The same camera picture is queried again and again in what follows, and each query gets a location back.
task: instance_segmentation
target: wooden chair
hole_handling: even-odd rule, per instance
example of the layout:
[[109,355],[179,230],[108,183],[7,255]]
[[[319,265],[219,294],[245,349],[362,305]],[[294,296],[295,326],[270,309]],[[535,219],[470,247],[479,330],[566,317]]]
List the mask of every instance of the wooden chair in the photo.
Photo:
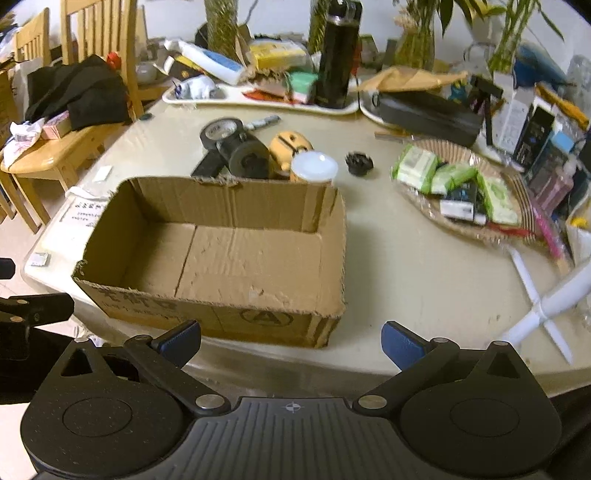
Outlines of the wooden chair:
[[[143,113],[135,78],[135,22],[137,0],[61,0],[61,49],[63,63],[73,63],[72,17],[76,17],[78,61],[92,54],[106,58],[111,51],[121,57],[121,76],[129,90],[132,116]],[[121,124],[97,125],[71,132],[59,140],[39,140],[10,167],[11,173],[27,200],[41,218],[49,215],[39,201],[30,179],[59,180],[68,190],[78,182],[77,169],[103,150],[103,144],[117,133]]]
[[[8,128],[10,122],[18,121],[18,110],[16,104],[14,103],[14,98],[12,97],[10,82],[8,80],[8,73],[6,72],[0,72],[0,92],[2,92],[2,95],[0,95],[0,123],[2,125],[6,125]],[[0,143],[3,144],[8,137],[8,130],[5,131],[4,129],[2,129],[2,131],[0,131]],[[2,161],[2,157],[2,150],[0,150],[0,161]],[[18,194],[17,189],[13,183],[13,176],[9,173],[0,170],[0,186],[8,195],[8,198],[12,202],[12,205],[17,210],[19,215],[22,216],[23,220],[25,220],[25,223],[28,225],[28,227],[32,230],[33,233],[36,233],[39,230],[39,227],[37,223],[33,220],[33,217],[31,217],[29,211],[27,210],[25,203],[22,201],[22,197]],[[33,201],[38,201],[38,197],[36,194],[33,195]],[[2,210],[4,210],[4,212],[6,212],[6,214],[10,218],[15,217],[15,213],[12,211],[12,207],[8,204],[8,202],[6,202],[4,196],[1,194],[0,207]],[[43,212],[45,212],[45,215],[47,214],[44,208],[41,210],[41,215],[43,215]]]
[[[148,27],[146,25],[145,7],[143,5],[138,6],[137,15],[135,17],[135,42],[141,49],[145,49],[148,45]],[[159,100],[163,93],[172,85],[172,81],[168,79],[163,79],[162,82],[153,83],[151,85],[139,85],[139,99],[142,102]]]
[[15,60],[25,61],[41,57],[43,66],[51,63],[49,52],[49,9],[25,24],[15,35]]

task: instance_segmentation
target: red object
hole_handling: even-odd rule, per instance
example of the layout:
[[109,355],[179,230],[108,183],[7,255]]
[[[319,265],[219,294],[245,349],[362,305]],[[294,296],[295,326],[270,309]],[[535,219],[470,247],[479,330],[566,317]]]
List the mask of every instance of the red object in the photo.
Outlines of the red object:
[[493,223],[493,222],[488,222],[486,224],[486,226],[488,228],[490,228],[491,230],[496,230],[498,232],[506,233],[507,235],[519,236],[519,237],[523,237],[523,238],[526,238],[526,237],[533,234],[532,232],[530,232],[529,230],[526,230],[525,228],[516,228],[516,227],[512,227],[512,226],[507,226],[507,225],[500,225],[498,223]]
[[353,54],[353,68],[351,68],[351,75],[356,76],[357,70],[361,65],[361,50],[363,49],[363,44],[361,40],[357,42],[357,48],[355,48],[355,53]]
[[251,100],[263,100],[265,102],[289,103],[290,105],[293,105],[294,103],[300,103],[300,102],[296,102],[294,100],[289,101],[289,100],[284,99],[283,97],[279,97],[277,95],[272,95],[267,92],[262,92],[260,90],[253,90],[251,92],[242,92],[242,94],[246,98],[250,98]]
[[113,70],[120,70],[121,69],[121,57],[115,51],[110,51],[107,55],[107,65],[111,67]]

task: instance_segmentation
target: white plastic lid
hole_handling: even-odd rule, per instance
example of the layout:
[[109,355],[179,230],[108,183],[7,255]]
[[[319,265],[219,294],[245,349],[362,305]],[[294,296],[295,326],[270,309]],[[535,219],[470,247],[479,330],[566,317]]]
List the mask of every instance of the white plastic lid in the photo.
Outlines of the white plastic lid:
[[339,165],[334,158],[316,151],[298,153],[291,161],[291,171],[310,182],[326,182],[335,179]]

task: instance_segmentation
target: duct tape roll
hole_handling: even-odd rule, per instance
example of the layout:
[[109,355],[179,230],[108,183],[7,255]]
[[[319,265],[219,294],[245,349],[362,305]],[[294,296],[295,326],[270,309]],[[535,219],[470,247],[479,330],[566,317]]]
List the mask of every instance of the duct tape roll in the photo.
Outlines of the duct tape roll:
[[241,132],[217,143],[228,170],[235,177],[268,179],[272,168],[268,148],[255,136]]
[[207,151],[216,150],[217,142],[224,140],[233,133],[244,131],[244,126],[238,118],[219,118],[207,124],[201,130],[201,143]]

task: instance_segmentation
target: small white card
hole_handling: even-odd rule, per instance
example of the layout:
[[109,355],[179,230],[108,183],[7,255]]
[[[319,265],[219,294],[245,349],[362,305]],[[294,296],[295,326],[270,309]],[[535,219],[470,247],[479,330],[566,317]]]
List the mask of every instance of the small white card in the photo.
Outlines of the small white card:
[[49,262],[49,254],[47,252],[35,252],[29,258],[29,265],[32,267],[45,267]]
[[111,170],[113,169],[113,165],[104,165],[101,168],[99,168],[99,171],[96,172],[95,178],[92,179],[92,181],[105,181],[106,178],[109,176],[109,173],[111,173]]

